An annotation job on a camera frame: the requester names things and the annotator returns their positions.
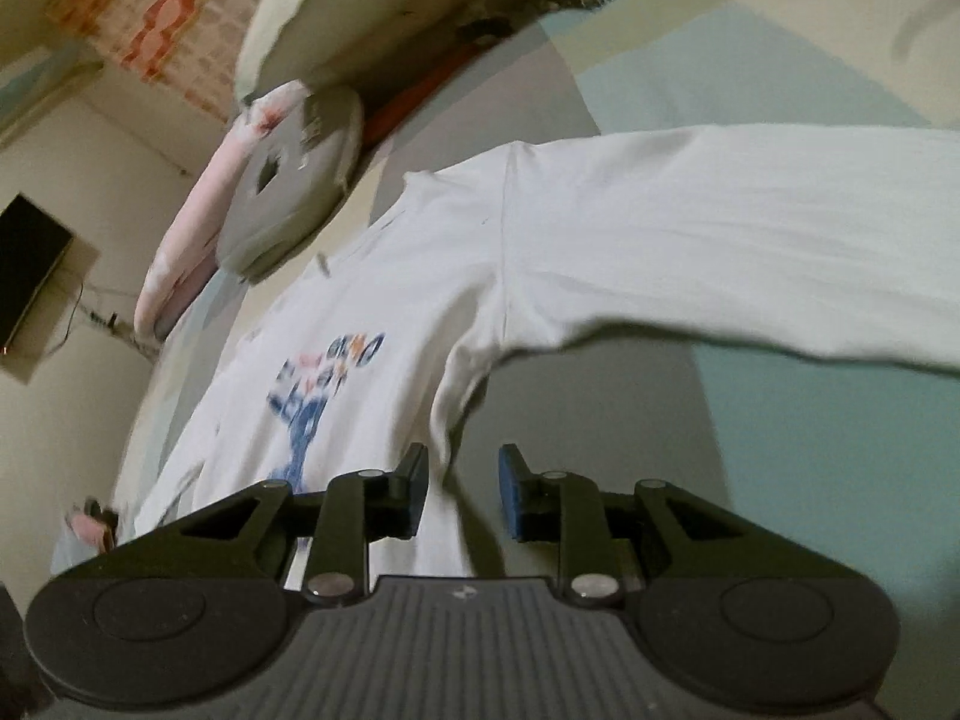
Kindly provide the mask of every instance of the black wall-mounted screen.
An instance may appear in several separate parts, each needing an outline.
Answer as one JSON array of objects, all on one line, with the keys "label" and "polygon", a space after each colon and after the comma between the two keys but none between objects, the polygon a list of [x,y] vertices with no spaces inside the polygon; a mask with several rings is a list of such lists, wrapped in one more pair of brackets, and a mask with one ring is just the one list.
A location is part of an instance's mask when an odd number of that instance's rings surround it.
[{"label": "black wall-mounted screen", "polygon": [[0,352],[72,239],[22,194],[0,212]]}]

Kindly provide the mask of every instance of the bed sheet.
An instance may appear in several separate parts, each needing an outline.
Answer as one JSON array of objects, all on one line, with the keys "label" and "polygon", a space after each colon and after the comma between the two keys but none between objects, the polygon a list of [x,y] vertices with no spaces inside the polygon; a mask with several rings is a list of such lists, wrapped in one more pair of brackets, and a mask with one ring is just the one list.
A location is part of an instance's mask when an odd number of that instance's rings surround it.
[{"label": "bed sheet", "polygon": [[[541,19],[383,143],[293,261],[249,289],[222,274],[211,282],[157,369],[118,503],[136,507],[237,338],[308,258],[389,208],[407,170],[512,140],[705,122],[958,127],[960,0],[614,0]],[[481,395],[457,431],[448,480],[481,572],[541,572],[553,560],[499,525],[499,442],[518,442],[534,467],[589,473],[607,488],[662,476],[874,576],[904,620],[882,700],[904,718],[960,707],[956,377],[616,328],[562,354],[510,360]]]}]

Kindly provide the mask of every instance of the orange patterned curtain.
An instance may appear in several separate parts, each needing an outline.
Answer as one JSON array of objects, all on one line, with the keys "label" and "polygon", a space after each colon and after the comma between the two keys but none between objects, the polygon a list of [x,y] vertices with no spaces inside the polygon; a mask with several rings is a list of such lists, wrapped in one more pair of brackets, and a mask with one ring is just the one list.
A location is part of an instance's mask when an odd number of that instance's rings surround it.
[{"label": "orange patterned curtain", "polygon": [[51,0],[54,23],[225,121],[233,67],[260,0]]}]

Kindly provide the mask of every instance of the red object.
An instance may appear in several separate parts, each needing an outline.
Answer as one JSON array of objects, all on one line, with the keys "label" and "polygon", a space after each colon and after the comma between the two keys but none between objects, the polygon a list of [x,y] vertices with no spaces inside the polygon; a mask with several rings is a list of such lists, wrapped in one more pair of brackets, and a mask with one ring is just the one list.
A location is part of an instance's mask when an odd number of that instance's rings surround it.
[{"label": "red object", "polygon": [[371,114],[363,128],[365,148],[376,146],[393,132],[421,103],[443,86],[467,62],[483,53],[483,49],[472,43],[456,47],[440,60],[420,81],[404,89],[395,98]]}]

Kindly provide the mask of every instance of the pink pillow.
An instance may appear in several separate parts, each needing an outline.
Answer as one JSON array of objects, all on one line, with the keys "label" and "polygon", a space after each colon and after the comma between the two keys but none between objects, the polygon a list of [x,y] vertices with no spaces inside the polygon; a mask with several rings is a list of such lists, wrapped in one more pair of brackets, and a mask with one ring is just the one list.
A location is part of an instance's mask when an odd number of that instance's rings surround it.
[{"label": "pink pillow", "polygon": [[291,81],[237,117],[160,241],[133,314],[139,336],[163,341],[213,276],[217,238],[254,148],[308,95]]}]

